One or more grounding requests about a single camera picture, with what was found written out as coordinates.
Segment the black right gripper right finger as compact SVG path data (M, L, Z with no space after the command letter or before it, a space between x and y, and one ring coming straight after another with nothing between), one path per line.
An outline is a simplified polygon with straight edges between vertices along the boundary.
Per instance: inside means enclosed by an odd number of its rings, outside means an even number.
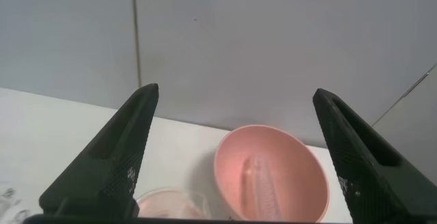
M313 106L354 223L435 223L436 185L340 97Z

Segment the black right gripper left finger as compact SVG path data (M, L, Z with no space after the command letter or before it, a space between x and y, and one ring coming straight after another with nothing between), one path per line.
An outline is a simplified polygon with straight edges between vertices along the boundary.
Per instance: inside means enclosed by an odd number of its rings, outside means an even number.
M136 216L139 207L133 194L158 98L155 83L135 91L43 192L43 213Z

